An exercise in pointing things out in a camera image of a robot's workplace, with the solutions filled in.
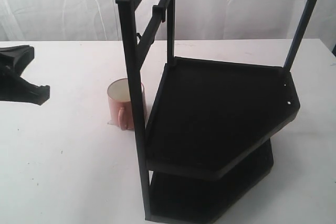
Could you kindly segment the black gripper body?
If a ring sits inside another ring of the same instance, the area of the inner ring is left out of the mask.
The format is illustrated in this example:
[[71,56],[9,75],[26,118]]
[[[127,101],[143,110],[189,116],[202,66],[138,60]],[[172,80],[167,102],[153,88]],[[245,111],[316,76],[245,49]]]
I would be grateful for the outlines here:
[[1,101],[15,101],[13,78],[15,56],[12,50],[1,50]]

